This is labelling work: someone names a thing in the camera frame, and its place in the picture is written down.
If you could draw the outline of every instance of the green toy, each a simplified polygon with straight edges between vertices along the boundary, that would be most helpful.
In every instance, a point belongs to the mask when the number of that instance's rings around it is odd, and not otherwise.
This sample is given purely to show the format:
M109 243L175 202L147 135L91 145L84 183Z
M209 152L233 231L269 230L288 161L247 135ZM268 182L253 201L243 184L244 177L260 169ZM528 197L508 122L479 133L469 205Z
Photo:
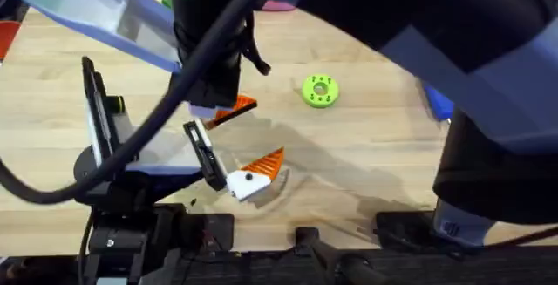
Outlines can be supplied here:
M324 108L333 105L339 98L339 85L330 76L315 74L303 84L303 99L312 107Z
M169 9L173 8L173 0L160 0L160 2Z

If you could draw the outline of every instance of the pink object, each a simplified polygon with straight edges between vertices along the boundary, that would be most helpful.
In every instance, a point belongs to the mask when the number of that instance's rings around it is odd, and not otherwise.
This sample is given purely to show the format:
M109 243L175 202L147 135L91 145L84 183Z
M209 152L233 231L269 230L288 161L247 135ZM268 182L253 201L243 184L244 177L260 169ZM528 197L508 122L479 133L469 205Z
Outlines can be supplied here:
M290 11L294 10L296 7L285 2L276 2L268 0L262 7L262 10L266 11Z

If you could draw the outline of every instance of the orange piece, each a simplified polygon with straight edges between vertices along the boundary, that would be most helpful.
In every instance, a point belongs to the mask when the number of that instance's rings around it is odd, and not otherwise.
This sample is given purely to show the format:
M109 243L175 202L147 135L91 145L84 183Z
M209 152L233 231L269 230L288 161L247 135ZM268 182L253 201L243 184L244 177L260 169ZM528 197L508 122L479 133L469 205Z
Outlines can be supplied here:
M254 98L239 95L236 98L236 104L235 107L233 107L232 111L217 111L217 115L215 116L215 118L213 120L205 122L204 126L208 130L213 129L217 127L219 124L222 124L225 121L233 118L234 116L242 114L243 108L251 109L256 106L257 106L257 101Z
M257 159L249 165L241 168L241 170L266 175L271 181L273 181L281 169L282 159L284 156L283 154L283 148L277 149L263 158Z
M6 57L11 41L16 37L20 23L15 21L0 21L0 59Z

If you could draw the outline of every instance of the red object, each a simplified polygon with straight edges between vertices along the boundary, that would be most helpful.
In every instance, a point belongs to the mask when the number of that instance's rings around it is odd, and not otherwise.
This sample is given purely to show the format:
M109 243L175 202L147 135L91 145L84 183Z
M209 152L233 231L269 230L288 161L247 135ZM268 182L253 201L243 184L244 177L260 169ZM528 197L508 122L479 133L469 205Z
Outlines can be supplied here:
M16 37L20 25L15 21L0 21L0 59L6 57L11 41Z

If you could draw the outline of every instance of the wooden table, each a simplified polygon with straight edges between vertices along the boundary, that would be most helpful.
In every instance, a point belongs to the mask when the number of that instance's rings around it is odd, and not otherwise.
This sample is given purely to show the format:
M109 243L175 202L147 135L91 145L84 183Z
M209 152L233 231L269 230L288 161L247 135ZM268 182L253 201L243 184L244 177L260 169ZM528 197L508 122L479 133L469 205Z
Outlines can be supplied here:
M374 214L430 210L432 182L447 126L436 123L418 81L341 31L301 11L258 13L256 42L272 74L244 64L241 92L259 107L210 133L228 166L285 146L283 171L249 203L205 182L166 201L193 212L232 212L235 249L286 248L298 226L316 226L343 248L377 246ZM109 93L125 96L139 124L166 90L169 75L30 11L0 69L0 156L14 173L48 190L72 180L87 146L81 56L104 75ZM327 109L304 104L300 88L324 72L341 86ZM186 109L165 128L182 133ZM75 202L43 207L0 190L0 255L76 254L87 209ZM490 241L531 227L499 225Z

